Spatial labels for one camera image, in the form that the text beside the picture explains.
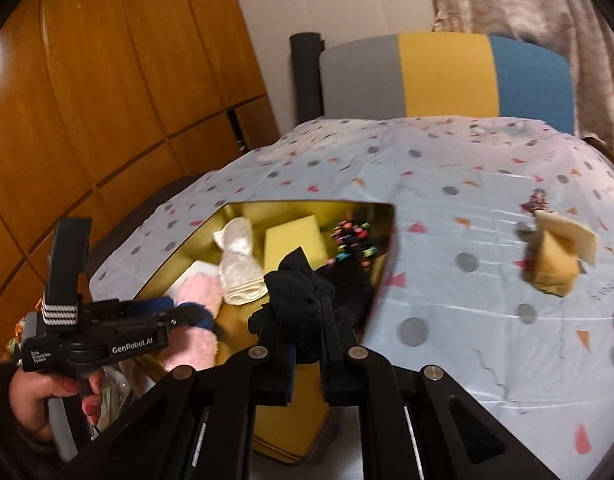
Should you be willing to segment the left hand red nails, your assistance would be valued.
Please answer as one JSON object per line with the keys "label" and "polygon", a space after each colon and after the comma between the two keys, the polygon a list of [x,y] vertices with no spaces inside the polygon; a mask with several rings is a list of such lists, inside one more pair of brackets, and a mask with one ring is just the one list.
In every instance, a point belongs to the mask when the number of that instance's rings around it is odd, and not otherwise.
{"label": "left hand red nails", "polygon": [[46,400],[72,398],[82,401],[82,411],[90,425],[97,426],[101,416],[102,391],[106,373],[96,370],[88,377],[91,393],[80,394],[75,379],[56,374],[27,373],[17,370],[9,385],[9,401],[14,418],[35,440],[49,442],[52,430]]}

